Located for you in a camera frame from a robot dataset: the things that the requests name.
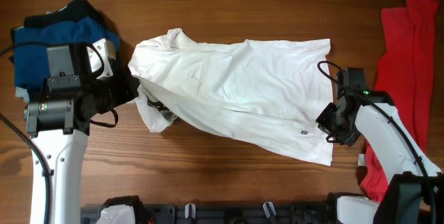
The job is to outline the white t-shirt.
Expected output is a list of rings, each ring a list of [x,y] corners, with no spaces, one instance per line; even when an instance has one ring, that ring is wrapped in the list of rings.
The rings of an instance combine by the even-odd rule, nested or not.
[[[140,42],[128,64],[151,132],[175,119],[199,130],[322,165],[333,147],[316,118],[333,100],[328,39],[198,43],[179,29]]]

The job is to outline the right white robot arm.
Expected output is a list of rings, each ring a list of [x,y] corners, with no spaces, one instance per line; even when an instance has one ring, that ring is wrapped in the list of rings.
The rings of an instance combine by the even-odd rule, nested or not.
[[[443,172],[421,151],[403,126],[386,92],[347,92],[316,120],[329,143],[353,145],[364,136],[373,149],[388,189],[380,202],[331,193],[336,223],[442,223]]]

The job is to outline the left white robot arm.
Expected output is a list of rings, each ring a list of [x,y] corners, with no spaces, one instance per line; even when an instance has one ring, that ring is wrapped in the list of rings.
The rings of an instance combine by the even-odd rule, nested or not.
[[[31,223],[79,223],[81,171],[92,117],[137,97],[111,40],[46,50],[49,72],[24,110],[33,147]]]

